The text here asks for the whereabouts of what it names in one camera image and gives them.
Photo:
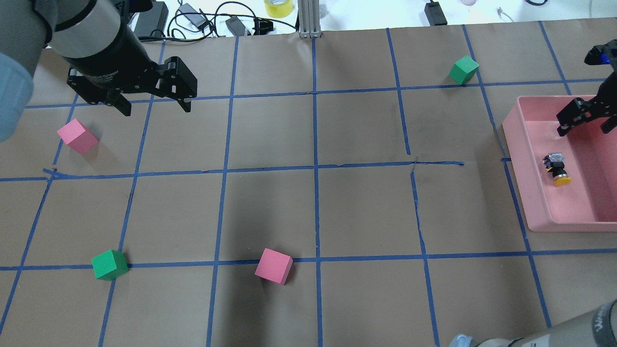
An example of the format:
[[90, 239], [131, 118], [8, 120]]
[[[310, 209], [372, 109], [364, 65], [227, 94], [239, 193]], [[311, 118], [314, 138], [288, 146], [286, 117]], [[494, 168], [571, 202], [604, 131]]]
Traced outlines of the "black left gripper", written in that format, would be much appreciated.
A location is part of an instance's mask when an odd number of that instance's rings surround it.
[[198, 79], [178, 56], [157, 64], [143, 48], [129, 48], [90, 57], [68, 57], [67, 61], [67, 83], [79, 97], [90, 105], [114, 107], [126, 117], [132, 114], [132, 104], [125, 94], [167, 97], [190, 113], [192, 99], [198, 93]]

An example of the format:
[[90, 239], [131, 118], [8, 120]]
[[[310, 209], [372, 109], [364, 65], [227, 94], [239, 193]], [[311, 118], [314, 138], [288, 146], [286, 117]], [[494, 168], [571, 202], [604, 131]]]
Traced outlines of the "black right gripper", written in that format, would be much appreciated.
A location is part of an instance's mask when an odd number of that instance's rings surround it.
[[597, 94], [585, 101], [575, 97], [557, 114], [560, 126], [557, 128], [560, 137], [566, 136], [571, 128], [584, 122], [606, 118], [601, 130], [609, 134], [617, 127], [617, 82], [615, 77], [608, 77], [600, 86]]

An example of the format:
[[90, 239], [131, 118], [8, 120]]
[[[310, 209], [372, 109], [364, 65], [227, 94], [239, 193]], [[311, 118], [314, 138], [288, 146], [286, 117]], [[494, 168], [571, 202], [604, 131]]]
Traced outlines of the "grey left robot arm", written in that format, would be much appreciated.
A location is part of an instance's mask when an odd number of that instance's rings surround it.
[[33, 77], [46, 47], [69, 63], [68, 85], [87, 103], [130, 116], [128, 93], [175, 100], [185, 112], [198, 79], [179, 57], [159, 65], [129, 27], [151, 0], [3, 0], [1, 2], [0, 136], [6, 141], [33, 94]]

